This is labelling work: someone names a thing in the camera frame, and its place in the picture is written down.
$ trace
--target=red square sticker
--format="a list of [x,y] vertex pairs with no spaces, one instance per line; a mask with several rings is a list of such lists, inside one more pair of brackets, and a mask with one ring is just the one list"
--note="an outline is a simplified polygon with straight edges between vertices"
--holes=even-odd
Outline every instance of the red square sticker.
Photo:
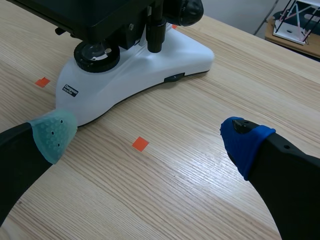
[[138,151],[142,152],[146,146],[148,146],[149,142],[147,142],[145,139],[142,137],[138,137],[137,140],[132,144],[132,147],[137,149]]
[[48,83],[50,83],[50,80],[45,77],[35,82],[41,88],[44,88]]

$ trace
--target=wooden table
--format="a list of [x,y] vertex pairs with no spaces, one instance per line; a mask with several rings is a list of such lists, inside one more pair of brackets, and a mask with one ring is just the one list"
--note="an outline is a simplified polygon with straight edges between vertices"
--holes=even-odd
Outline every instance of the wooden table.
[[[55,106],[77,39],[0,1],[0,132]],[[210,47],[206,75],[147,90],[79,129],[20,199],[1,240],[279,240],[228,159],[219,128],[240,116],[320,157],[320,64],[209,17],[178,30]],[[35,82],[47,77],[40,88]],[[149,141],[143,152],[137,137]]]

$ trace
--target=black metal rod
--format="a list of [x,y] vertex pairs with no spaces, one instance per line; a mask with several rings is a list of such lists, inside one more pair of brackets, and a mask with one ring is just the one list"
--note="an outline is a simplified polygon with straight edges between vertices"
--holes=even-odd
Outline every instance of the black metal rod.
[[307,34],[307,36],[305,36],[305,38],[303,39],[303,42],[305,40],[307,40],[307,38],[309,37],[309,35],[312,33],[313,30],[315,30],[316,26],[318,25],[318,23],[320,23],[320,18],[319,20],[316,22],[316,24],[313,26],[313,28],[311,29],[311,31],[309,31],[309,33]]
[[291,5],[291,6],[290,6],[290,8],[289,8],[289,11],[286,13],[286,15],[285,15],[285,16],[283,16],[283,20],[282,20],[282,22],[280,23],[279,27],[278,27],[278,28],[275,28],[275,33],[277,33],[277,32],[279,31],[279,29],[280,29],[281,25],[284,23],[284,21],[285,21],[286,17],[287,17],[287,16],[288,16],[288,14],[289,14],[290,9],[292,9],[292,8],[293,8],[293,6],[295,5],[295,3],[296,3],[296,2],[297,2],[296,0],[295,0],[295,1],[293,1],[292,5]]
[[283,9],[283,12],[281,13],[280,16],[283,16],[287,10],[287,7],[289,6],[289,4],[291,3],[291,0],[288,1],[288,3],[286,4],[285,8]]
[[312,17],[306,22],[306,24],[303,26],[303,29],[306,28],[306,26],[310,23],[310,21],[314,18],[314,16],[316,15],[316,13],[318,12],[318,9],[314,11]]

